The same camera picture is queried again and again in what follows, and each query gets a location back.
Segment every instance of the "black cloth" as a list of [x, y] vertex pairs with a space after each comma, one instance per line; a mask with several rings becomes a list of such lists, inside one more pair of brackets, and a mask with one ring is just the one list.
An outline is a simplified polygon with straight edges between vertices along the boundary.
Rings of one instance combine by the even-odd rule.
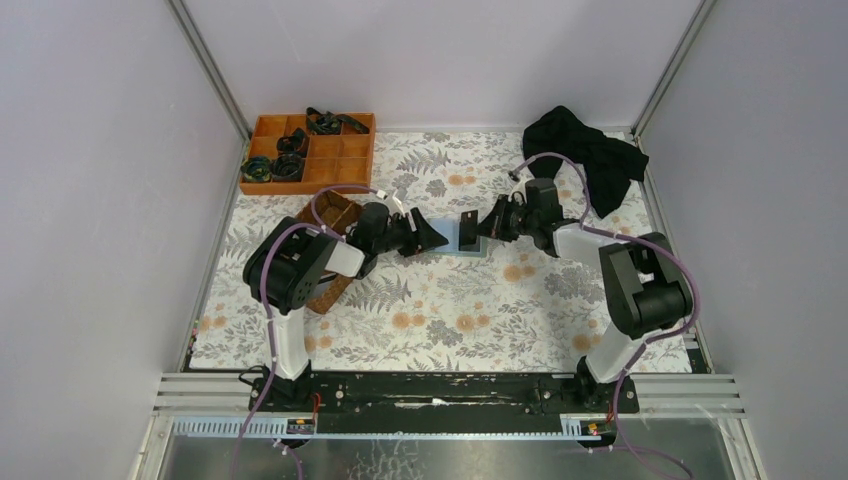
[[[556, 152], [582, 164], [592, 207], [601, 218], [621, 206], [630, 180], [644, 181], [648, 165], [648, 156], [638, 148], [583, 125], [562, 105], [524, 130], [522, 148], [525, 159]], [[555, 157], [540, 157], [527, 168], [536, 178], [554, 178], [562, 163]]]

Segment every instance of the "table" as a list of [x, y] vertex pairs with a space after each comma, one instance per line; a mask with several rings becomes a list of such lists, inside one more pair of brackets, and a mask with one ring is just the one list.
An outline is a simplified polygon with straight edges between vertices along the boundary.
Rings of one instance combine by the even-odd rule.
[[[405, 195], [428, 218], [481, 209], [514, 185], [521, 134], [378, 133], [372, 186]], [[577, 175], [556, 179], [566, 216], [585, 205]], [[372, 199], [351, 195], [360, 203]], [[266, 319], [242, 283], [244, 263], [308, 196], [239, 194], [208, 301], [191, 347], [192, 369], [244, 369], [263, 362]], [[651, 231], [637, 183], [622, 206], [588, 224], [641, 235]], [[315, 369], [571, 372], [607, 324], [600, 272], [553, 259], [529, 238], [490, 241], [483, 258], [382, 255], [326, 315], [306, 315], [306, 349]], [[651, 345], [634, 366], [643, 372], [690, 372], [679, 338]]]

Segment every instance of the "floral tablecloth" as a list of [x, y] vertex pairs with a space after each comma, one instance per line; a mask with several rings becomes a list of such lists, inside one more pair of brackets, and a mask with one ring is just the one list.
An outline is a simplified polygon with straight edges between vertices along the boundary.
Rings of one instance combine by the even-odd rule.
[[[378, 133], [374, 155], [372, 186], [400, 190], [428, 218], [473, 209], [482, 218], [513, 186], [506, 172], [521, 161], [521, 135]], [[585, 203], [577, 175], [565, 166], [556, 181], [566, 216], [578, 217]], [[262, 363], [266, 319], [241, 281], [242, 268], [280, 219], [307, 201], [239, 195], [190, 368]], [[651, 230], [636, 183], [621, 208], [603, 220], [593, 212], [588, 222], [631, 234]], [[529, 238], [489, 241], [487, 250], [482, 258], [380, 256], [326, 315], [307, 311], [303, 341], [313, 368], [573, 371], [610, 321], [600, 273], [548, 257]], [[690, 371], [680, 339], [652, 345], [635, 368]]]

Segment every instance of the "woven basket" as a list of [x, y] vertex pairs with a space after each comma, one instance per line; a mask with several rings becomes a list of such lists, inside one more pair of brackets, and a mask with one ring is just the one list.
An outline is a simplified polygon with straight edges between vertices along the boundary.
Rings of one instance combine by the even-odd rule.
[[[312, 216], [312, 210], [309, 205], [307, 203], [303, 207], [303, 210], [297, 214], [296, 218], [301, 222], [318, 225], [318, 221]], [[324, 220], [324, 223], [339, 235], [344, 235], [345, 229], [359, 220], [359, 216], [362, 215], [362, 205], [332, 190], [322, 193], [318, 197], [315, 201], [315, 210], [318, 212], [318, 216]], [[337, 275], [324, 293], [319, 297], [309, 300], [306, 306], [315, 313], [327, 313], [352, 281], [353, 279], [350, 277]]]

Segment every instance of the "white wall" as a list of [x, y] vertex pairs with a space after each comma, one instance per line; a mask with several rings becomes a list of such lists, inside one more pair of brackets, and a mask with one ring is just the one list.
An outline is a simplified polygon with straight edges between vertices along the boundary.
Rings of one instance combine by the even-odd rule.
[[0, 477], [125, 478], [239, 140], [163, 1], [0, 4]]
[[248, 121], [307, 106], [382, 127], [632, 125], [698, 0], [188, 0]]
[[848, 3], [718, 2], [645, 136], [772, 479], [845, 478]]

